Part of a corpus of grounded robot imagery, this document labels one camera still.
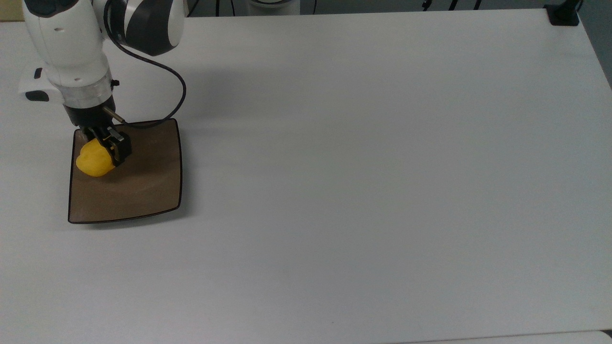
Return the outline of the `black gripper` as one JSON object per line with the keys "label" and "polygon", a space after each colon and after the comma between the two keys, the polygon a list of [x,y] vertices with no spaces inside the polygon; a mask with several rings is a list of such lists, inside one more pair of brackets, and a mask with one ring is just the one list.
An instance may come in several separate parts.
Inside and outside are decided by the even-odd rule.
{"label": "black gripper", "polygon": [[113,166],[120,166],[132,153],[131,138],[124,131],[116,131],[113,117],[107,114],[104,108],[116,110],[114,96],[94,107],[76,108],[64,105],[72,124],[80,128],[78,134],[81,141],[89,143],[92,140],[102,140],[102,146],[109,153]]}

